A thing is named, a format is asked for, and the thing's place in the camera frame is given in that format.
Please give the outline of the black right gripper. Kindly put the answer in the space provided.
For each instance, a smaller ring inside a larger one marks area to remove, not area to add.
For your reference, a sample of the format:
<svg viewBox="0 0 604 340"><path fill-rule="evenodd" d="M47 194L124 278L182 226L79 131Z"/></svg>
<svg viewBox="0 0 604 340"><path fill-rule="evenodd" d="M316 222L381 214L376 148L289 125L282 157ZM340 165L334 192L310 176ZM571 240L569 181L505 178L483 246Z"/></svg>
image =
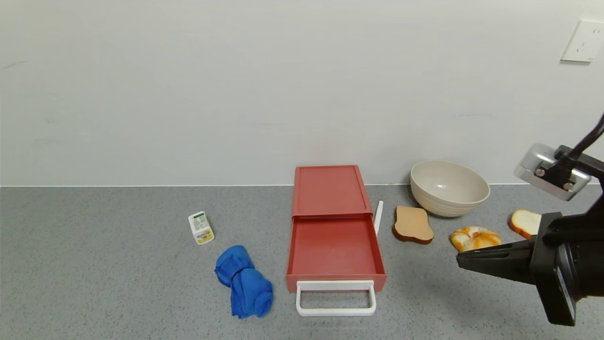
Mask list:
<svg viewBox="0 0 604 340"><path fill-rule="evenodd" d="M461 252L459 268L537 287L550 323L574 326L576 304L604 294L603 218L542 215L536 238Z"/></svg>

